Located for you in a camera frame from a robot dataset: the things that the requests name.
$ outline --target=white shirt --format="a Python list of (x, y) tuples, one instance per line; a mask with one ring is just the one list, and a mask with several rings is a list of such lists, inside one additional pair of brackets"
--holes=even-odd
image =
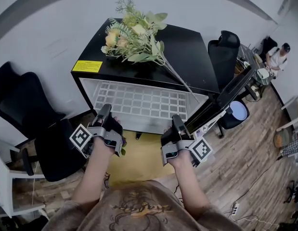
[[(271, 67), (279, 67), (280, 70), (283, 70), (284, 67), (288, 63), (288, 60), (285, 61), (287, 56), (286, 55), (285, 56), (280, 56), (280, 50), (278, 52), (276, 52), (276, 50), (277, 50), (277, 47), (274, 47), (268, 52), (268, 54), (271, 56), (271, 58), (270, 58)], [(277, 76), (279, 70), (273, 70), (272, 69), (272, 72), (275, 74), (275, 76)]]

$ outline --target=brown t-shirt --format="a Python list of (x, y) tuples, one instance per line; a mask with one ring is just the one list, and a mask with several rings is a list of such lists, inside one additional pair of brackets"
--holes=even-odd
[(216, 208), (206, 208), (198, 220), (179, 199), (157, 181), (110, 188), (85, 214), (80, 205), (67, 201), (43, 231), (242, 231)]

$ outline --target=yellow mat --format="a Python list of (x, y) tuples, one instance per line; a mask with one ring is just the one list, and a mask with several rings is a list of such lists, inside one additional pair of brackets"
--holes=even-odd
[(127, 145), (125, 156), (112, 156), (107, 173), (110, 174), (109, 185), (152, 180), (174, 173), (170, 164), (163, 167), (161, 157), (161, 135), (143, 133), (136, 140), (136, 133), (124, 131)]

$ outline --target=black office chair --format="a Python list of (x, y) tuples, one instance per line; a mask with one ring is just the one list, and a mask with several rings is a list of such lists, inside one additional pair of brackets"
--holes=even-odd
[(271, 50), (272, 48), (277, 47), (277, 42), (274, 41), (271, 37), (268, 37), (263, 40), (262, 45), (262, 53), (259, 56), (263, 60), (263, 62), (266, 62), (266, 53), (268, 53), (269, 50)]
[(31, 163), (35, 161), (48, 181), (64, 179), (85, 165), (86, 159), (69, 140), (73, 133), (70, 122), (52, 109), (35, 73), (19, 76), (10, 63), (0, 68), (0, 116), (28, 139), (36, 138), (37, 156), (22, 151), (29, 175), (34, 174)]
[[(236, 58), (239, 53), (239, 47), (239, 37), (229, 31), (221, 31), (220, 38), (218, 40), (212, 40), (208, 44), (208, 54), (214, 68), (220, 91), (222, 91), (234, 78), (234, 69)], [(248, 85), (245, 85), (245, 89), (246, 90), (243, 93), (235, 98), (235, 101), (239, 101), (246, 108), (247, 119), (249, 117), (249, 110), (242, 99), (250, 94), (252, 98), (256, 100), (257, 96)], [(236, 119), (232, 115), (231, 110), (229, 110), (228, 113), (217, 121), (221, 133), (220, 138), (224, 138), (223, 128), (231, 129), (242, 122), (243, 120)]]

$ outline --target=person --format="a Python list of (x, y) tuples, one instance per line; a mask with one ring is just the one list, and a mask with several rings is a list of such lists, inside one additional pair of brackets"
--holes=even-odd
[(290, 45), (284, 43), (282, 48), (273, 47), (266, 53), (266, 65), (272, 70), (277, 77), (278, 72), (283, 70), (288, 63), (287, 54), (290, 51)]
[(86, 172), (72, 200), (65, 202), (43, 231), (242, 231), (210, 204), (199, 187), (187, 150), (168, 160), (175, 169), (185, 209), (169, 189), (154, 180), (110, 187), (101, 198), (113, 154), (102, 139), (94, 137)]

